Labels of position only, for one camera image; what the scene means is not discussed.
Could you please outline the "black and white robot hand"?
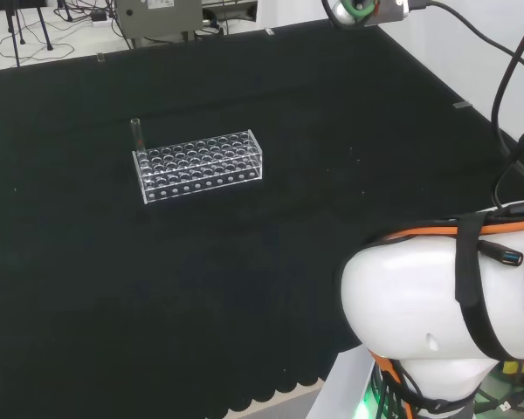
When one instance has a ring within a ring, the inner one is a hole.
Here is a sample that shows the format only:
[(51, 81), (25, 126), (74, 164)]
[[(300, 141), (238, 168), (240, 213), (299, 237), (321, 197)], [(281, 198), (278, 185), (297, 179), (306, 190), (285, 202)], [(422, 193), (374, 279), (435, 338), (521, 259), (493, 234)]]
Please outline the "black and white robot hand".
[(332, 25), (338, 29), (352, 30), (363, 27), (373, 17), (379, 1), (328, 1), (321, 4)]

